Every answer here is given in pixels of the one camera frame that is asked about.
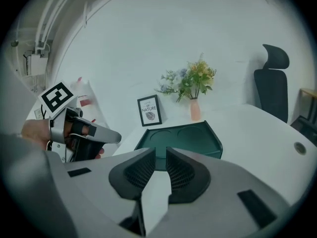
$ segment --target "white desk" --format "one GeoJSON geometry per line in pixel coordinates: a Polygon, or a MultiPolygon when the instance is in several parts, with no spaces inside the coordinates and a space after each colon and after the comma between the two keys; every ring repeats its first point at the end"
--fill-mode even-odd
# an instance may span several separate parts
{"type": "MultiPolygon", "coordinates": [[[[244,167],[275,189],[290,205],[300,199],[317,167],[317,148],[302,134],[276,117],[246,104],[202,113],[201,121],[204,120],[223,145],[222,160],[244,167]],[[295,150],[295,142],[305,146],[305,155],[295,150]]],[[[140,125],[114,155],[133,151],[146,129],[189,123],[192,123],[189,117],[176,117],[160,125],[140,125]]],[[[143,191],[142,204],[147,232],[167,212],[167,197],[170,194],[168,181],[167,172],[155,172],[143,191]],[[162,198],[161,207],[154,212],[156,205],[152,202],[162,198]]]]}

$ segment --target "pink vase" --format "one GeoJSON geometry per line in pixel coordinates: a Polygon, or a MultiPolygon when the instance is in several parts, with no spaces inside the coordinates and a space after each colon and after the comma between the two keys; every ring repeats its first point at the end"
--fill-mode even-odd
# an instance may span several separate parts
{"type": "Polygon", "coordinates": [[[197,98],[190,100],[190,115],[192,121],[198,121],[201,119],[200,108],[197,98]]]}

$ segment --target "human hand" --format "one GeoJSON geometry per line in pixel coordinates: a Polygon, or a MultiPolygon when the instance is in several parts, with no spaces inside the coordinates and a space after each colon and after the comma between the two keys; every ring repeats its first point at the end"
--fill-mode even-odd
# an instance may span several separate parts
{"type": "MultiPolygon", "coordinates": [[[[68,137],[70,134],[71,127],[72,127],[72,123],[65,121],[65,124],[64,124],[65,143],[67,147],[70,149],[72,149],[72,146],[73,146],[73,140],[71,140],[68,137]]],[[[82,134],[87,135],[88,132],[89,132],[89,128],[87,126],[83,126],[82,134]]],[[[35,142],[43,150],[46,150],[47,143],[49,142],[51,138],[49,120],[48,119],[27,120],[24,123],[21,134],[23,138],[31,140],[32,142],[35,142]]],[[[103,154],[103,153],[104,153],[104,150],[102,148],[99,154],[97,154],[96,159],[100,159],[101,158],[100,154],[103,154]]]]}

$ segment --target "office chair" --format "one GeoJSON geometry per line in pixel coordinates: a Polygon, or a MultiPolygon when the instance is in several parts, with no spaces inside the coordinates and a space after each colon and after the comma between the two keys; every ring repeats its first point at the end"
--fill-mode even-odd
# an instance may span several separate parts
{"type": "Polygon", "coordinates": [[[260,97],[262,110],[279,118],[288,120],[287,78],[283,71],[289,66],[287,53],[278,47],[263,44],[268,58],[263,69],[254,72],[254,79],[260,97]]]}

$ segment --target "green tray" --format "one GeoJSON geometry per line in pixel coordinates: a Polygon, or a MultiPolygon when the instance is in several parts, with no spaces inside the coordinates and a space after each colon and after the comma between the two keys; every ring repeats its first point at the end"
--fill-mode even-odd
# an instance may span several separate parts
{"type": "Polygon", "coordinates": [[[155,147],[156,170],[166,171],[166,148],[168,146],[217,159],[220,159],[222,155],[222,144],[206,121],[176,127],[147,129],[135,150],[155,147]]]}

